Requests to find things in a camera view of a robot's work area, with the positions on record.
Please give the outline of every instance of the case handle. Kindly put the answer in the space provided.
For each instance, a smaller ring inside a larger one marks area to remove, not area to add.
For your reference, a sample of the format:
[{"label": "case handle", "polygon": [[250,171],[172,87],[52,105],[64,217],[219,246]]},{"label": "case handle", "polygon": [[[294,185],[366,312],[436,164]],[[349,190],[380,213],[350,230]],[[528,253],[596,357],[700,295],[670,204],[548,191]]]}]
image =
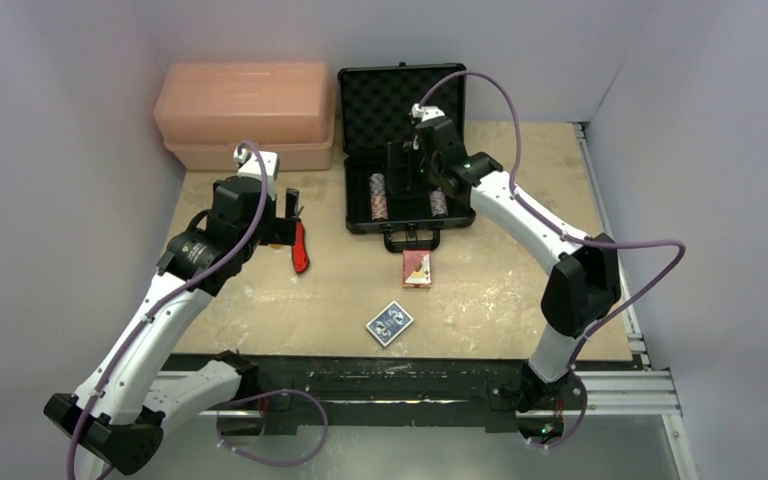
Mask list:
[{"label": "case handle", "polygon": [[440,229],[431,230],[431,240],[420,240],[416,230],[406,230],[403,242],[393,241],[393,232],[384,232],[384,247],[390,253],[401,253],[404,250],[434,250],[440,246]]}]

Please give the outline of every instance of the orange plastic box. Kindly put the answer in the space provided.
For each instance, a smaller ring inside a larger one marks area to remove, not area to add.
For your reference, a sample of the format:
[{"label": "orange plastic box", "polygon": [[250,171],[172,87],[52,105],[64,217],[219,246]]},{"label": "orange plastic box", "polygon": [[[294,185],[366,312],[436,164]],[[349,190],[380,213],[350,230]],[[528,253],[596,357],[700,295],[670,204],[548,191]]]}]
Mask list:
[{"label": "orange plastic box", "polygon": [[154,119],[189,170],[236,170],[241,140],[278,153],[282,170],[324,170],[334,141],[334,86],[322,63],[180,63]]}]

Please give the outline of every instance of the stack of poker chips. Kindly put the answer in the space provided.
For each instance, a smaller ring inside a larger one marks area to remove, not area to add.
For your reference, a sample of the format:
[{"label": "stack of poker chips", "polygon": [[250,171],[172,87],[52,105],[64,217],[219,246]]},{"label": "stack of poker chips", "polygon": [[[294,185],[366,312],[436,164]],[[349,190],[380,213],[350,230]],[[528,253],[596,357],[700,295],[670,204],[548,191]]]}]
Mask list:
[{"label": "stack of poker chips", "polygon": [[387,195],[384,187],[383,173],[373,173],[369,177],[369,195],[373,221],[387,220]]},{"label": "stack of poker chips", "polygon": [[446,206],[446,195],[439,188],[429,195],[431,200],[431,216],[434,218],[449,216],[449,208]]}]

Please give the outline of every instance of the foam padding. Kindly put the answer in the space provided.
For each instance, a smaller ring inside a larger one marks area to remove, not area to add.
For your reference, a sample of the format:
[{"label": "foam padding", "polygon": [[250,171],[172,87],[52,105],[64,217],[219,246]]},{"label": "foam padding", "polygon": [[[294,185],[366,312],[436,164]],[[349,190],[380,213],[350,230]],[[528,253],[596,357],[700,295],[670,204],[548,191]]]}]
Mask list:
[{"label": "foam padding", "polygon": [[[388,142],[411,140],[411,106],[437,81],[465,69],[461,64],[441,64],[340,70],[343,150],[349,155],[386,155]],[[464,77],[455,78],[427,102],[442,109],[461,135],[464,85]]]}]

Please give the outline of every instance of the storage box lid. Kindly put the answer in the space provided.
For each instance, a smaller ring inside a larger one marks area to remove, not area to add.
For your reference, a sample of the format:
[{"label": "storage box lid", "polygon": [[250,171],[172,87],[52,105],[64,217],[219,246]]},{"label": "storage box lid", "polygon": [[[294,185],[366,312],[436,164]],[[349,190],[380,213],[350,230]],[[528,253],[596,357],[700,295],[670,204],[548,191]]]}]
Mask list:
[{"label": "storage box lid", "polygon": [[154,118],[170,144],[321,143],[332,85],[321,63],[176,64]]},{"label": "storage box lid", "polygon": [[[349,157],[384,156],[387,143],[413,138],[410,110],[460,63],[344,68],[337,74],[343,113],[343,151]],[[452,119],[463,137],[465,77],[452,79],[428,101]]]}]

